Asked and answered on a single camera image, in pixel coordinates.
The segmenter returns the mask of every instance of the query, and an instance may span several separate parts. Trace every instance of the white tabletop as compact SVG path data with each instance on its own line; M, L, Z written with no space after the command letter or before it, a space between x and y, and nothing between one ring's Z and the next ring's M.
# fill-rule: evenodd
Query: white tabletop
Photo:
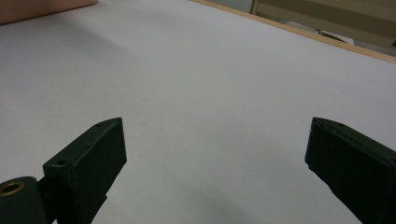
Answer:
M0 182L122 117L99 223L359 223L304 163L311 119L396 148L396 65L185 0L0 27Z

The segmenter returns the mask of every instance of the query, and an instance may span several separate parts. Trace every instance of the screw hole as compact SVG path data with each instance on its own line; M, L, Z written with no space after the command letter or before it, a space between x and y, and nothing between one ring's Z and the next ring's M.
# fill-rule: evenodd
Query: screw hole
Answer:
M23 182L14 182L14 183L9 183L3 187L0 188L0 196L8 196L10 194L13 194L15 192L18 192L20 189L24 187Z
M66 165L67 163L69 163L69 160L67 160L67 159L61 159L61 160L58 160L58 161L56 162L56 164L59 165L59 166L64 166L64 165Z

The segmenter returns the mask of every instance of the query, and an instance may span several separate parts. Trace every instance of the white table surface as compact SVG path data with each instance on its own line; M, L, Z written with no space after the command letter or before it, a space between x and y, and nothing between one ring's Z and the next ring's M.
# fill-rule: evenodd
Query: white table surface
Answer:
M185 0L0 27L0 182L122 117L93 223L360 223L304 163L311 119L396 148L396 65Z

